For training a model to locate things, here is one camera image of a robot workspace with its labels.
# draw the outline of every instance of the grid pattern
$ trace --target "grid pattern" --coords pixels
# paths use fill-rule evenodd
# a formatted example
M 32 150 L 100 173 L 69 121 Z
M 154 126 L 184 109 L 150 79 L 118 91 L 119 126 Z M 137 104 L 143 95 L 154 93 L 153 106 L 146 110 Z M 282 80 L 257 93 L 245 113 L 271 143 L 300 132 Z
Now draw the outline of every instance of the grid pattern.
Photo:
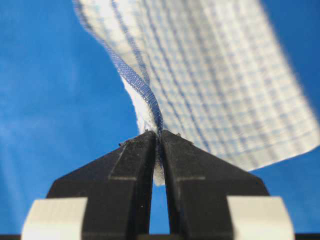
M 110 53 L 140 132 L 180 133 L 245 170 L 319 144 L 315 115 L 258 0 L 75 4 Z

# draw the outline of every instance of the white block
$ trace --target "white block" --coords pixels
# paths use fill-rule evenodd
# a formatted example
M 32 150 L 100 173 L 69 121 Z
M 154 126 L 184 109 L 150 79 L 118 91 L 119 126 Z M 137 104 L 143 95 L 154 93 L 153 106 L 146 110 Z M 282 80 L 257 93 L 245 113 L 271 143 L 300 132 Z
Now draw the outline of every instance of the white block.
M 37 199 L 24 222 L 22 240 L 81 240 L 86 197 Z
M 227 196 L 234 240 L 294 240 L 294 228 L 281 197 Z

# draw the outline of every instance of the white fabric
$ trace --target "white fabric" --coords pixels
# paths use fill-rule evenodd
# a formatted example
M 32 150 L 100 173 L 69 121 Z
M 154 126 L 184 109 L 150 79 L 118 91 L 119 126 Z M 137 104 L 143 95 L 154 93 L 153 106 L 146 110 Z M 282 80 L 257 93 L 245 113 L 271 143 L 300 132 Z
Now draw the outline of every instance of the white fabric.
M 180 133 L 247 171 L 319 145 L 315 115 L 258 0 L 75 4 L 110 53 L 141 133 Z
M 21 240 L 81 240 L 86 205 L 86 197 L 35 200 Z
M 227 196 L 234 240 L 294 240 L 287 209 L 277 196 Z

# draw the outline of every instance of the blue backdrop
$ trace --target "blue backdrop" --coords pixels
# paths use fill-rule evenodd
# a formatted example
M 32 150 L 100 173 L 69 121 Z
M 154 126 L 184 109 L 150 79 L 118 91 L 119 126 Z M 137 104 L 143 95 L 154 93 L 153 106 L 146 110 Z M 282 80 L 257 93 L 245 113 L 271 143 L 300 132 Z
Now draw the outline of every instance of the blue backdrop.
M 265 0 L 279 40 L 320 111 L 320 1 Z M 52 182 L 138 134 L 107 53 L 71 0 L 0 2 L 0 234 L 20 233 Z M 282 196 L 296 232 L 320 232 L 320 149 L 253 171 Z M 151 233 L 169 231 L 153 188 Z

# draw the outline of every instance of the blue and white plaid fabric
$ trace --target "blue and white plaid fabric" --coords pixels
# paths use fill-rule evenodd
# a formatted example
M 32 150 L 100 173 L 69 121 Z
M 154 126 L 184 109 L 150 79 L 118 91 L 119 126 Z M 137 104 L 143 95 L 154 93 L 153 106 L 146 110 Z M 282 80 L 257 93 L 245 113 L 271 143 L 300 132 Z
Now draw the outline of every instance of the blue and white plaid fabric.
M 140 132 L 162 128 L 242 169 L 315 148 L 319 125 L 258 0 L 77 0 Z M 155 171 L 160 184 L 161 167 Z

